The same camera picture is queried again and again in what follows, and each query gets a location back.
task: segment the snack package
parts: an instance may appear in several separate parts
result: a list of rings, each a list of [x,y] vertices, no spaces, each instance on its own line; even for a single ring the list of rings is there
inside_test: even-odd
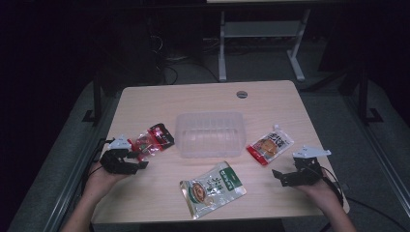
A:
[[[166,129],[164,124],[156,124],[146,132],[136,138],[135,141],[128,140],[132,145],[132,151],[139,153],[139,158],[144,159],[147,156],[154,156],[174,145],[174,138]]]
[[[211,213],[247,193],[226,161],[218,163],[198,178],[181,181],[180,188],[193,219]]]
[[[293,143],[294,141],[278,125],[275,125],[274,131],[248,145],[247,150],[258,162],[266,165],[292,146]]]

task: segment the dark background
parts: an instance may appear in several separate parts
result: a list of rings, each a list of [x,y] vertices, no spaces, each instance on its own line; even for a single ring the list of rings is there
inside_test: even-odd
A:
[[[316,9],[305,38],[329,39],[322,71],[338,71],[364,53],[361,67],[410,124],[408,12],[399,1]],[[219,32],[216,12],[163,13],[155,25],[147,18],[151,13],[82,11],[72,2],[0,3],[1,231],[9,227],[77,97],[94,76],[102,79],[108,95],[125,86],[158,84],[161,59],[151,52],[150,35],[160,30],[167,46],[200,61],[202,37]]]

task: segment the desk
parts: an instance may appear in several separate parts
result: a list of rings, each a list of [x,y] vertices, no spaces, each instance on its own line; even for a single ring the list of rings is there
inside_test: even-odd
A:
[[[238,91],[248,97],[239,99]],[[321,215],[299,191],[284,188],[271,169],[293,172],[292,152],[304,144],[321,147],[299,94],[291,81],[236,82],[179,86],[131,87],[124,90],[108,138],[138,136],[156,123],[175,134],[176,117],[184,112],[241,112],[247,144],[279,124],[295,144],[267,166],[260,165],[245,149],[237,158],[183,159],[176,146],[149,159],[147,169],[114,187],[98,205],[93,223],[189,221],[190,211],[179,188],[226,160],[247,194],[199,220],[285,218]],[[332,170],[326,157],[322,166]]]

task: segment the white table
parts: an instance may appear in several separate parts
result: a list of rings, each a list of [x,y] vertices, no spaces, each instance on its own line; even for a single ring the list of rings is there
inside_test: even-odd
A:
[[[239,99],[238,91],[248,97]],[[294,145],[266,166],[245,149],[237,158],[183,159],[176,146],[149,159],[117,184],[98,205],[93,223],[190,221],[190,211],[179,188],[226,160],[247,194],[201,217],[199,220],[238,218],[285,218],[321,215],[299,191],[284,188],[271,169],[296,171],[292,152],[303,145],[321,148],[314,127],[291,81],[238,82],[179,86],[132,87],[124,90],[108,138],[124,134],[136,137],[156,123],[164,123],[175,134],[176,117],[184,112],[238,111],[244,116],[247,144],[273,129],[274,124],[289,134]],[[319,159],[332,171],[326,157]]]

